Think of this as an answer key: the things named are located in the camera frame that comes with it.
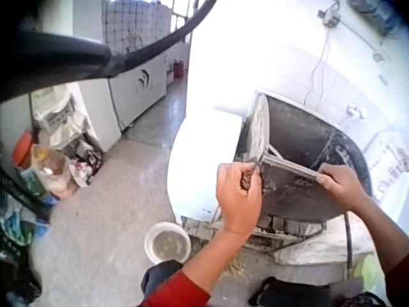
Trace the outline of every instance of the white appliance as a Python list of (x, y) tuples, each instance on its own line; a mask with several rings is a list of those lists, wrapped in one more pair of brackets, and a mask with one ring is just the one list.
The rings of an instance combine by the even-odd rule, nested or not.
[[(133, 52), (165, 37), (171, 30), (172, 11), (160, 3), (102, 1), (105, 43), (123, 53)], [(112, 103), (123, 130), (166, 95), (167, 54), (110, 80)]]
[(111, 79), (113, 103), (121, 129), (132, 123), (147, 108), (166, 95), (165, 55)]
[(210, 222), (217, 215), (215, 174), (220, 163), (233, 161), (241, 129), (240, 116), (214, 109), (184, 119), (167, 171), (177, 221), (184, 216)]

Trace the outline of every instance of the red sleeve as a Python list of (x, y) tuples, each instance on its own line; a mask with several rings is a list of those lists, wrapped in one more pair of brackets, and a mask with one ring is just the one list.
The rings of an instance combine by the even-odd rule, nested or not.
[(409, 289), (408, 276), (409, 255), (385, 275), (386, 293), (394, 307), (402, 306), (406, 301)]
[(177, 272), (148, 296), (142, 307), (206, 306), (210, 295), (193, 283), (182, 271)]

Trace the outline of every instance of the black cable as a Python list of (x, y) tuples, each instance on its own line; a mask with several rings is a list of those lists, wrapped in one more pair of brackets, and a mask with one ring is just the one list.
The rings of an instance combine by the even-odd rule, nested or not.
[(125, 59), (125, 67), (122, 72), (126, 72), (138, 67), (139, 65), (142, 65), (150, 59), (153, 59), (155, 56), (158, 56), (166, 49), (172, 47), (177, 42), (183, 40), (186, 35), (192, 32), (194, 28), (196, 28), (202, 22), (202, 20), (205, 19), (215, 3), (216, 0), (206, 0), (202, 7), (200, 7), (200, 10), (198, 10), (197, 13), (194, 14), (183, 27), (177, 29), (172, 34), (163, 37), (155, 43), (150, 44), (149, 46), (128, 53)]
[(344, 213), (345, 232), (346, 232), (346, 278), (350, 279), (352, 276), (352, 238), (351, 238), (351, 225), (348, 212)]
[(122, 127), (124, 129), (127, 127), (127, 125), (125, 125), (123, 123), (123, 121), (120, 118), (120, 115), (118, 114), (118, 110), (116, 109), (116, 104), (115, 104), (115, 99), (114, 99), (114, 92), (112, 90), (111, 80), (108, 80), (108, 88), (109, 88), (109, 93), (111, 94), (111, 103), (112, 103), (112, 107), (114, 108), (116, 123), (118, 124), (118, 127), (120, 128), (120, 131), (122, 131), (121, 125), (122, 125)]
[(0, 101), (62, 83), (113, 78), (158, 56), (192, 32), (216, 0), (206, 0), (180, 29), (128, 54), (97, 41), (29, 31), (15, 32), (3, 55)]

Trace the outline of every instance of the concrete floor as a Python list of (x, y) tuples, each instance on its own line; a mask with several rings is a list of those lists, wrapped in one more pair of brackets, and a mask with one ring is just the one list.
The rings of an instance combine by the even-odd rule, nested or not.
[[(152, 266), (143, 249), (146, 231), (174, 221), (166, 189), (171, 147), (185, 117), (187, 78), (145, 112), (107, 153), (89, 188), (62, 201), (51, 227), (32, 247), (43, 294), (33, 306), (135, 306)], [(322, 285), (342, 278), (343, 267), (281, 267), (269, 255), (243, 249), (241, 274), (225, 274), (211, 306), (246, 306), (264, 278)]]

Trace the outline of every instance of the person's right hand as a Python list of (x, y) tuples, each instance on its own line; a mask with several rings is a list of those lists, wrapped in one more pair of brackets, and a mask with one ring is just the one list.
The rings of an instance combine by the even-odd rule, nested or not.
[[(252, 172), (250, 189), (243, 190), (242, 175)], [(261, 177), (254, 163), (221, 164), (217, 171), (216, 198), (222, 209), (224, 229), (235, 235), (248, 237), (260, 216)]]
[(354, 211), (366, 202), (369, 196), (359, 182), (357, 174), (346, 165), (323, 163), (316, 180), (342, 208)]

